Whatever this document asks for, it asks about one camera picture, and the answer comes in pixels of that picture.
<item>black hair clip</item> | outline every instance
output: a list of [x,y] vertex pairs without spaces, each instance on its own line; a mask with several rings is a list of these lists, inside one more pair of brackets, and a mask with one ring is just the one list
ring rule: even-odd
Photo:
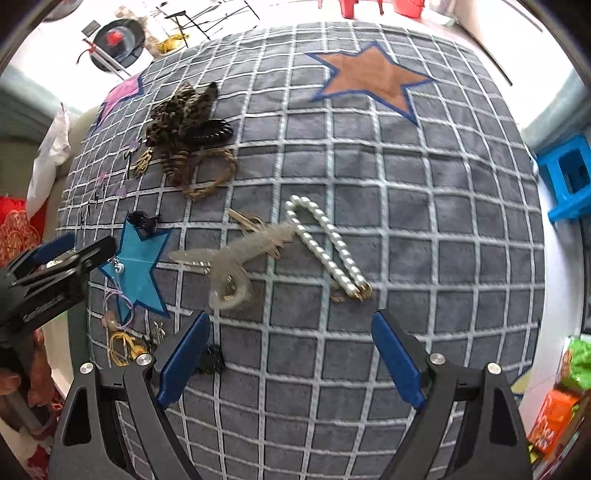
[[129,213],[127,221],[142,230],[146,236],[150,237],[156,231],[156,227],[160,221],[160,215],[149,217],[141,210],[136,210]]
[[213,375],[214,373],[220,374],[225,369],[226,362],[223,359],[222,349],[219,345],[212,343],[203,349],[194,373]]
[[215,145],[232,137],[234,130],[225,120],[207,120],[197,127],[187,128],[185,142],[189,145]]

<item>purple heart charm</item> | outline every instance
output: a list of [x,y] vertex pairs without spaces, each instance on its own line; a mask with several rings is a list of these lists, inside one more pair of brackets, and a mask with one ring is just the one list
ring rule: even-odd
[[137,149],[139,149],[139,147],[141,146],[141,144],[135,140],[132,140],[131,142],[129,142],[128,148],[130,152],[135,152]]
[[124,199],[127,196],[127,189],[125,185],[122,185],[115,191],[115,195],[117,195],[120,199]]
[[96,186],[97,187],[100,187],[103,184],[103,182],[105,181],[105,177],[106,176],[107,176],[107,172],[105,172],[105,171],[102,171],[102,172],[99,173],[99,176],[96,179]]

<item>pearl strap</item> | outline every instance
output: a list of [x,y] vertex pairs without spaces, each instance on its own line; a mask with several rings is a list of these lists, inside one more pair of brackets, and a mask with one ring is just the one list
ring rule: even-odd
[[[332,261],[329,254],[326,253],[316,240],[312,238],[310,233],[306,230],[306,227],[301,224],[296,215],[296,208],[303,207],[308,210],[316,219],[316,221],[322,227],[332,244],[335,246],[339,253],[340,259],[343,261],[345,268],[348,270],[349,278],[335,262]],[[339,285],[344,289],[349,297],[352,299],[365,300],[371,296],[372,289],[365,277],[361,274],[361,270],[355,265],[354,260],[351,258],[351,253],[347,249],[347,244],[343,242],[342,237],[336,232],[335,226],[330,223],[326,214],[318,207],[318,205],[312,202],[307,197],[298,197],[292,195],[290,199],[285,203],[287,222],[292,223],[296,226],[295,232],[304,242],[304,245],[320,260],[320,262],[326,267],[330,274],[335,278]]]

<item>snack bag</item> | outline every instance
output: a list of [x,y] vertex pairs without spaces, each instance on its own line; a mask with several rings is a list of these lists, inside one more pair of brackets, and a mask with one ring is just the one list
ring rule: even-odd
[[591,389],[591,343],[573,338],[562,356],[558,382],[576,392]]

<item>orange star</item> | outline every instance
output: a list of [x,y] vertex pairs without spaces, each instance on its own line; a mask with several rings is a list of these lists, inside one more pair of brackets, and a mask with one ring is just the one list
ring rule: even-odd
[[415,85],[434,82],[434,79],[394,63],[377,42],[372,42],[355,54],[308,55],[332,71],[330,79],[314,96],[314,100],[347,93],[364,93],[417,124],[407,90]]

